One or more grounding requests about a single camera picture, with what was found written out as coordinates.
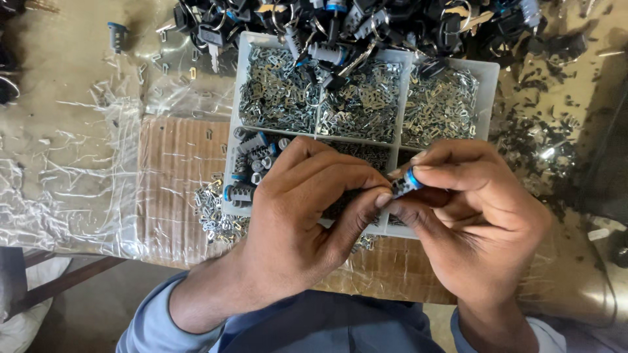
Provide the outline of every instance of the plastic tray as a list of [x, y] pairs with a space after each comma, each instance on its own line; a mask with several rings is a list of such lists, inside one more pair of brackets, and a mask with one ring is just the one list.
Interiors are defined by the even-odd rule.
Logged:
[[[239, 46], [239, 57], [238, 57], [238, 70], [235, 78], [235, 95], [233, 102], [233, 111], [231, 113], [231, 125], [229, 128], [229, 147], [227, 148], [227, 162], [225, 164], [225, 177], [224, 182], [225, 185], [233, 183], [231, 179], [231, 171], [233, 170], [234, 161], [237, 156], [236, 146], [240, 143], [234, 136], [233, 130], [239, 126], [242, 126], [242, 122], [239, 117], [239, 107], [240, 107], [240, 89], [242, 85], [245, 84], [247, 79], [247, 73], [249, 71], [249, 54], [251, 52], [251, 45], [261, 46], [265, 48], [284, 48], [287, 49], [286, 46], [283, 46], [279, 43], [276, 36], [265, 35], [261, 33], [253, 33], [253, 32], [242, 32], [240, 38], [240, 46]], [[401, 82], [399, 85], [400, 88], [400, 96], [398, 99], [398, 114], [396, 120], [396, 132], [395, 132], [395, 140], [393, 143], [382, 143], [376, 142], [366, 139], [357, 139], [357, 138], [344, 138], [340, 136], [323, 136], [317, 134], [305, 134], [305, 133], [292, 133], [289, 131], [283, 130], [275, 130], [275, 129], [266, 129], [266, 128], [256, 128], [252, 126], [248, 126], [248, 129], [254, 131], [265, 131], [274, 134], [283, 134], [286, 136], [309, 136], [313, 139], [317, 140], [334, 140], [340, 142], [348, 142], [348, 143], [359, 143], [359, 144], [369, 144], [374, 146], [384, 146], [388, 147], [391, 151], [390, 159], [388, 160], [388, 171], [393, 171], [397, 168], [397, 158], [400, 149], [405, 150], [413, 150], [419, 151], [416, 148], [410, 148], [401, 146], [401, 131], [403, 124], [403, 116], [405, 113], [406, 106], [406, 98], [408, 95], [408, 85], [410, 79], [410, 71], [412, 68], [413, 62], [416, 60], [414, 55], [410, 52], [404, 52], [401, 50], [380, 50], [375, 56], [376, 59], [390, 62], [390, 63], [402, 63], [403, 69], [401, 71]], [[495, 97], [495, 89], [497, 88], [497, 76], [499, 74], [499, 64], [496, 63], [485, 63], [485, 62], [474, 62], [470, 60], [457, 60], [450, 59], [450, 63], [452, 67], [458, 69], [468, 69], [471, 71], [471, 74], [479, 81], [479, 88], [477, 93], [477, 101], [475, 105], [475, 111], [478, 114], [478, 123], [476, 124], [475, 131], [476, 139], [486, 140], [489, 136], [489, 123], [490, 116], [492, 113], [492, 105], [493, 99]], [[317, 111], [317, 120], [320, 117], [320, 109]], [[239, 215], [239, 216], [250, 216], [251, 215], [251, 207], [243, 207], [238, 208], [231, 205], [229, 202], [224, 202], [222, 205], [222, 211], [226, 214]], [[388, 224], [388, 212], [383, 212], [379, 218], [379, 225], [369, 225], [365, 233], [368, 234], [379, 234], [382, 236], [394, 236], [394, 237], [406, 237], [406, 238], [416, 238], [414, 232], [403, 226], [399, 225], [390, 225]], [[333, 221], [327, 219], [321, 219], [320, 223], [325, 226], [330, 226]]]

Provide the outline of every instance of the workbench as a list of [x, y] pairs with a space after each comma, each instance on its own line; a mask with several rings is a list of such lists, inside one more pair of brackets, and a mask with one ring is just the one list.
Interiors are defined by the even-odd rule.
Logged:
[[[628, 42], [628, 3], [615, 1], [611, 13], [604, 14], [610, 3], [598, 1], [589, 19], [579, 17], [578, 1], [563, 5], [563, 18], [545, 13], [549, 33], [567, 33], [592, 19], [588, 35], [597, 41], [589, 41], [587, 52], [564, 68], [570, 74], [564, 84], [548, 75], [548, 91], [539, 91], [539, 102], [537, 90], [514, 90], [512, 72], [503, 70], [492, 134], [513, 106], [522, 109], [530, 100], [534, 106], [520, 114], [547, 112], [552, 106], [555, 112], [569, 112], [579, 123], [573, 135], [578, 153], [586, 156], [595, 149], [610, 119], [598, 112], [618, 104], [626, 76], [625, 57], [595, 54]], [[194, 189], [224, 165], [220, 145], [227, 141], [234, 85], [230, 62], [220, 61], [220, 74], [214, 74], [208, 55], [197, 63], [188, 59], [191, 49], [178, 33], [162, 43], [154, 29], [170, 15], [169, 2], [56, 0], [45, 5], [12, 20], [5, 33], [23, 74], [22, 96], [0, 115], [0, 244], [178, 268], [226, 253], [225, 244], [207, 244], [191, 210]], [[111, 53], [108, 21], [129, 26], [133, 49], [128, 54]], [[140, 86], [137, 68], [160, 51], [171, 63], [171, 74], [162, 76], [149, 65], [147, 82]], [[178, 77], [193, 66], [198, 79], [181, 86]], [[541, 59], [532, 59], [522, 75], [537, 68], [546, 71]], [[162, 87], [163, 95], [153, 87]], [[578, 106], [567, 104], [567, 95]], [[551, 192], [546, 180], [523, 171], [517, 175], [536, 195]], [[607, 261], [608, 239], [591, 243], [587, 238], [592, 229], [623, 227], [564, 210], [517, 291], [519, 301], [531, 313], [599, 327], [628, 325], [628, 271]], [[596, 265], [598, 254], [615, 296]], [[352, 255], [315, 288], [455, 303], [433, 274], [421, 243], [412, 239], [378, 240], [373, 251]]]

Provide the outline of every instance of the blue sleeve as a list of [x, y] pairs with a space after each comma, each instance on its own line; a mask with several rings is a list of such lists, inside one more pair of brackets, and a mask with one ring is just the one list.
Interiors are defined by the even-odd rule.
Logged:
[[179, 329], [168, 311], [172, 289], [187, 272], [166, 280], [142, 301], [129, 328], [122, 334], [117, 353], [207, 352], [218, 341], [224, 323], [205, 334], [195, 335]]
[[[459, 320], [458, 308], [456, 308], [453, 311], [451, 326], [453, 341], [456, 343], [458, 353], [477, 353], [460, 332]], [[526, 320], [530, 324], [532, 331], [534, 331], [536, 340], [539, 342], [539, 353], [565, 353], [567, 351], [567, 343], [563, 335], [537, 318], [526, 317]]]

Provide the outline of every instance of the hand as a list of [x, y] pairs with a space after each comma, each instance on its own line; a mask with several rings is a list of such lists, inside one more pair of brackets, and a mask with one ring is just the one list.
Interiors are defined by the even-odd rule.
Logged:
[[[347, 190], [366, 189], [326, 229], [324, 210]], [[391, 184], [368, 162], [310, 138], [295, 138], [257, 187], [247, 239], [194, 268], [173, 291], [170, 312], [199, 333], [226, 317], [302, 292], [338, 268], [380, 209]]]
[[389, 210], [414, 229], [436, 276], [458, 297], [461, 318], [476, 327], [503, 324], [495, 315], [508, 312], [517, 325], [525, 323], [514, 292], [550, 228], [550, 213], [483, 141], [438, 141], [408, 167], [419, 182], [452, 191], [449, 202], [433, 210], [410, 196], [391, 202]]

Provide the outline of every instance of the table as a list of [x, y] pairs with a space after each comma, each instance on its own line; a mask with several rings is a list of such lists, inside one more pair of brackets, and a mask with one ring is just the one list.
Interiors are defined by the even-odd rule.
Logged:
[[[589, 30], [590, 36], [598, 41], [588, 42], [589, 49], [579, 61], [565, 67], [570, 75], [577, 71], [577, 77], [566, 79], [565, 84], [549, 77], [548, 92], [539, 94], [539, 104], [519, 113], [547, 112], [555, 106], [555, 112], [573, 114], [583, 126], [574, 135], [576, 149], [583, 156], [594, 148], [596, 137], [604, 129], [600, 108], [614, 106], [619, 98], [617, 87], [626, 74], [622, 57], [595, 55], [597, 50], [619, 48], [628, 41], [628, 24], [623, 21], [628, 4], [615, 2], [610, 14], [602, 14], [609, 4], [609, 0], [598, 1], [591, 15], [598, 21]], [[194, 114], [199, 121], [224, 122], [230, 112], [233, 77], [199, 69], [198, 79], [191, 87], [180, 87], [179, 75], [187, 73], [192, 65], [207, 67], [211, 59], [203, 57], [202, 63], [182, 59], [186, 51], [176, 49], [181, 46], [181, 38], [176, 35], [171, 35], [161, 48], [154, 28], [168, 17], [171, 4], [158, 0], [56, 0], [47, 5], [55, 11], [28, 11], [12, 21], [5, 34], [15, 41], [13, 47], [23, 66], [23, 96], [0, 116], [0, 244], [58, 253], [104, 254], [181, 268], [223, 253], [226, 249], [201, 249], [180, 233], [158, 227], [153, 229], [170, 242], [151, 247], [149, 242], [159, 238], [145, 239], [138, 232], [137, 221], [142, 213], [138, 210], [141, 203], [138, 205], [135, 200], [142, 182], [138, 174], [158, 173], [138, 168], [140, 131], [142, 123], [148, 122], [143, 120], [145, 111], [171, 118]], [[558, 18], [556, 11], [546, 12], [552, 17], [547, 29], [550, 33], [566, 33], [567, 29], [581, 28], [587, 22], [578, 16], [576, 1], [565, 6], [567, 15], [563, 19]], [[133, 44], [129, 55], [111, 55], [108, 21], [129, 25]], [[143, 62], [149, 63], [160, 50], [172, 64], [171, 74], [163, 77], [149, 67], [147, 83], [140, 87], [136, 68]], [[220, 65], [227, 70], [229, 63]], [[533, 60], [523, 74], [537, 68], [546, 72], [541, 60]], [[168, 90], [157, 97], [150, 89], [154, 85]], [[536, 99], [535, 90], [517, 92], [514, 86], [512, 72], [503, 70], [501, 95], [495, 100], [493, 132], [500, 129], [512, 106], [519, 103], [521, 109], [527, 103], [526, 97]], [[212, 97], [204, 95], [204, 91], [212, 92]], [[92, 94], [109, 105], [95, 106]], [[580, 106], [567, 106], [567, 95]], [[518, 172], [530, 190], [551, 194], [552, 189], [544, 180]], [[596, 252], [586, 240], [586, 232], [596, 222], [621, 228], [566, 209], [562, 222], [539, 249], [534, 266], [519, 289], [519, 299], [527, 310], [594, 325], [609, 324], [615, 316], [615, 301], [605, 276], [595, 266]], [[603, 249], [604, 242], [597, 241], [595, 246]], [[179, 251], [174, 252], [179, 256], [170, 259], [172, 250]], [[356, 254], [316, 288], [432, 303], [453, 302], [451, 294], [435, 280], [420, 242], [383, 239], [369, 256], [376, 260], [368, 261], [364, 253]], [[381, 263], [394, 265], [383, 270], [378, 265]], [[617, 297], [616, 322], [625, 324], [628, 274], [606, 263]], [[386, 281], [391, 276], [400, 278], [394, 286]]]

